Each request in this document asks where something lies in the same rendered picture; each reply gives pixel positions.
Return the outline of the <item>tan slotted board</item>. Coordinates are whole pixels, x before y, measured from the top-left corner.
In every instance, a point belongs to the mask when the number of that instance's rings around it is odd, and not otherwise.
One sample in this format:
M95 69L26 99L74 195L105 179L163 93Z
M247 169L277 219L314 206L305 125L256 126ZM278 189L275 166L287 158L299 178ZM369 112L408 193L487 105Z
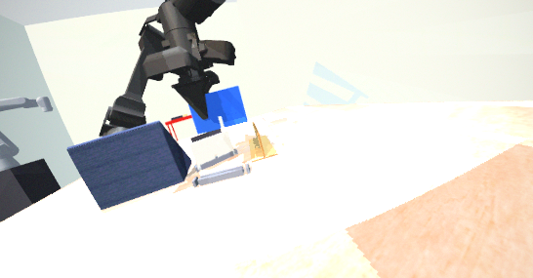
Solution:
M254 139L249 139L252 163L277 155L277 152L267 139L267 136L260 137L254 122L253 127L256 137Z

